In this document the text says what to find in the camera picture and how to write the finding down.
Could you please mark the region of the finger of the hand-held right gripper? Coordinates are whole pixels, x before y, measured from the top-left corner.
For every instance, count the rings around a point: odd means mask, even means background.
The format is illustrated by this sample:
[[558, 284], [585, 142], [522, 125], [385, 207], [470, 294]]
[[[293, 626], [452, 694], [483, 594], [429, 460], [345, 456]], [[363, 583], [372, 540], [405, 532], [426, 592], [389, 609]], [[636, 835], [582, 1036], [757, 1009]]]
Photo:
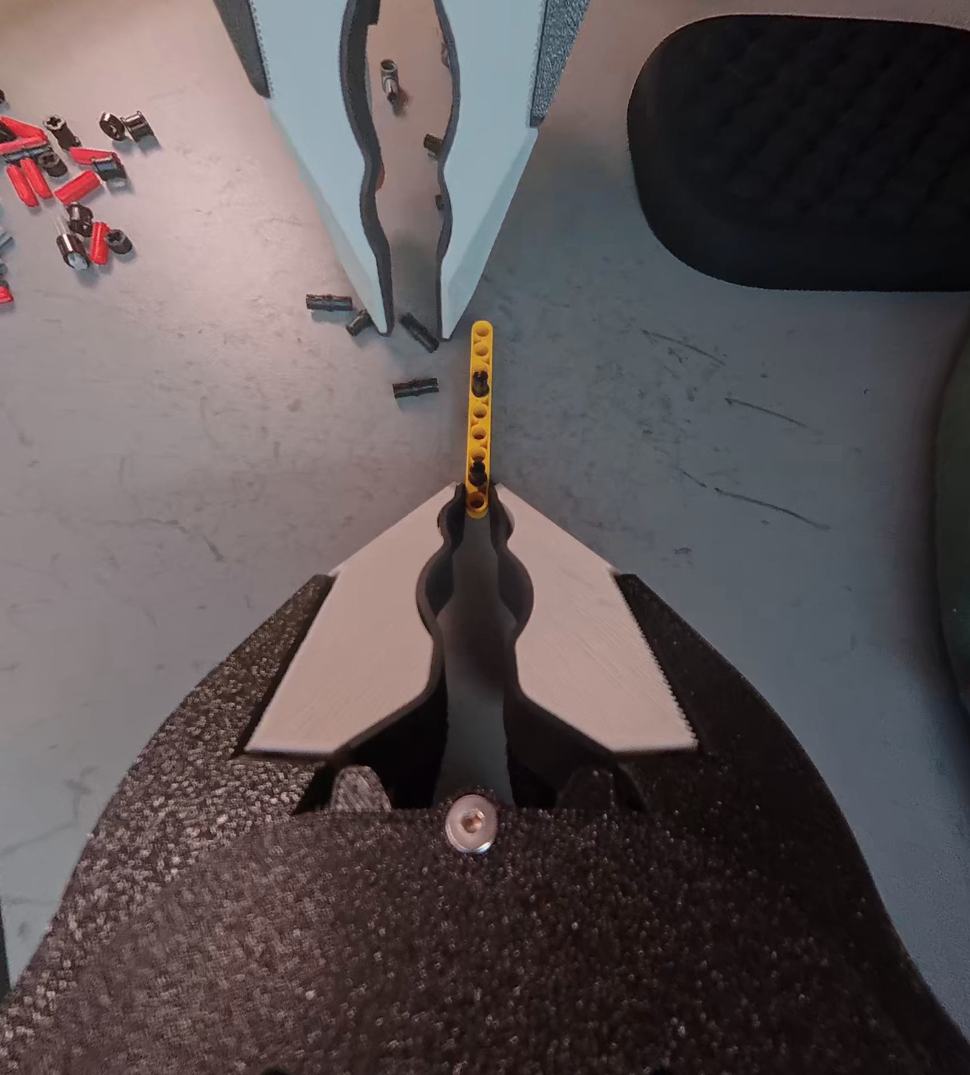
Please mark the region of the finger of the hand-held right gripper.
[[453, 336], [484, 274], [537, 139], [531, 123], [543, 1], [437, 2], [452, 102], [438, 178], [438, 317]]
[[391, 250], [379, 219], [383, 173], [368, 34], [379, 1], [251, 2], [269, 109], [301, 166], [320, 220], [379, 334], [389, 335]]

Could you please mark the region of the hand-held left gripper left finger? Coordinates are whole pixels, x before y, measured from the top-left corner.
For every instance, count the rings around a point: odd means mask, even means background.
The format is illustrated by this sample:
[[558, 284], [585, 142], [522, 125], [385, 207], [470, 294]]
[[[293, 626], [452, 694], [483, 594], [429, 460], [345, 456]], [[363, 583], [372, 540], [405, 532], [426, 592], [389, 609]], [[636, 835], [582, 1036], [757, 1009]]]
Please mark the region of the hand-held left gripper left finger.
[[245, 733], [245, 754], [371, 769], [397, 808], [431, 806], [448, 734], [438, 614], [462, 541], [462, 486], [445, 486], [330, 574]]

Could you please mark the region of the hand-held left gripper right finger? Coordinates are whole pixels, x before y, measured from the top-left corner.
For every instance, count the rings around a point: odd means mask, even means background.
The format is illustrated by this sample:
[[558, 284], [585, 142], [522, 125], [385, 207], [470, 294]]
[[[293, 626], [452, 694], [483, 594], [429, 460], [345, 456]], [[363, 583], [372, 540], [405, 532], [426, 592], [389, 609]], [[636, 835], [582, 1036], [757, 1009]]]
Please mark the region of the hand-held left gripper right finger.
[[618, 570], [507, 486], [491, 538], [504, 606], [503, 727], [518, 805], [553, 808], [582, 770], [637, 802], [630, 762], [689, 755], [691, 723], [620, 587]]

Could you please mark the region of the black lego pins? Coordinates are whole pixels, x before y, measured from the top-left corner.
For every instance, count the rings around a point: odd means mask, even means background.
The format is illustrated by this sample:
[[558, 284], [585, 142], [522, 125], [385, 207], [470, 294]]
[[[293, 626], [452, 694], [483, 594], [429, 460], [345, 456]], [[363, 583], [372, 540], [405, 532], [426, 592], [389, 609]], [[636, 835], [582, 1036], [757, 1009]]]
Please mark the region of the black lego pins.
[[[318, 221], [324, 225], [326, 234], [329, 236], [332, 249], [342, 242], [334, 235], [336, 219], [329, 212], [329, 207], [322, 204], [320, 194], [312, 189], [311, 194], [316, 202]], [[374, 322], [374, 318], [367, 305], [359, 297], [353, 292], [352, 285], [346, 284], [343, 288], [347, 293], [327, 293], [318, 291], [316, 288], [306, 295], [305, 306], [311, 311], [315, 320], [328, 320], [343, 324], [351, 336], [358, 343], [370, 334], [381, 336], [382, 332]], [[389, 298], [393, 300], [391, 316], [388, 319], [393, 332], [405, 334], [414, 338], [417, 344], [425, 350], [433, 353], [441, 346], [439, 342], [439, 330], [430, 325], [434, 319], [433, 315], [418, 317], [412, 310], [406, 309], [406, 303], [402, 307], [397, 306], [399, 300], [410, 299], [409, 293], [399, 296], [397, 288], [391, 286]], [[423, 374], [402, 374], [397, 382], [393, 383], [393, 395], [400, 408], [405, 408], [406, 401], [420, 398], [420, 396], [436, 396], [441, 391], [441, 385], [433, 372], [425, 371]]]

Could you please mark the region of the yellow lego liftarm beam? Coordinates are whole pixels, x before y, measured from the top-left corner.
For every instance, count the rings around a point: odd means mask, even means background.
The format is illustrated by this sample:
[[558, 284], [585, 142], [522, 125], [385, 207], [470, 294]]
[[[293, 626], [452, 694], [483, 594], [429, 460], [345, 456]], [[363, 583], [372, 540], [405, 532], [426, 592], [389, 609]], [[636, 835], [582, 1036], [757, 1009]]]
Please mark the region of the yellow lego liftarm beam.
[[[469, 518], [484, 518], [489, 510], [491, 470], [491, 426], [493, 426], [493, 324], [487, 320], [474, 322], [471, 335], [470, 387], [468, 387], [466, 459], [465, 459], [465, 507]], [[471, 391], [472, 373], [476, 369], [489, 369], [491, 392], [487, 398], [477, 399]], [[489, 484], [485, 494], [467, 486], [467, 470], [474, 458], [484, 457], [489, 471]]]

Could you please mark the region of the pile of red black lego pieces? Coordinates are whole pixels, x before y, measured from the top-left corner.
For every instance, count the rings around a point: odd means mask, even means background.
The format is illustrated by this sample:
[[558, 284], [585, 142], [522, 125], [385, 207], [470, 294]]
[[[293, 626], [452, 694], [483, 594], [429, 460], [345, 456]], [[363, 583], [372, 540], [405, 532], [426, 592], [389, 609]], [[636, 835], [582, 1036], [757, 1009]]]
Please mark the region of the pile of red black lego pieces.
[[[53, 212], [58, 257], [80, 276], [91, 276], [113, 260], [135, 255], [131, 236], [103, 221], [91, 203], [101, 194], [131, 190], [119, 147], [158, 146], [141, 111], [102, 113], [98, 126], [106, 144], [86, 146], [61, 115], [51, 114], [34, 124], [8, 114], [8, 94], [0, 86], [0, 180], [29, 214]], [[0, 307], [8, 307], [15, 300], [6, 263], [15, 236], [2, 220], [3, 202], [0, 195]]]

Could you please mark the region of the black bumpy cushion pad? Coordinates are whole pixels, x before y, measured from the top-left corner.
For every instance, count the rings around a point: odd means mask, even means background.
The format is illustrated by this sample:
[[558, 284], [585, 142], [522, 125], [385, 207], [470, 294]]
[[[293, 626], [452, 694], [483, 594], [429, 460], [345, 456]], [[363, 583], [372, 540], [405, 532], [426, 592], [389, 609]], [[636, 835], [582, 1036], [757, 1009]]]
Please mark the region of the black bumpy cushion pad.
[[736, 285], [970, 291], [970, 32], [729, 15], [668, 35], [626, 111], [639, 205]]

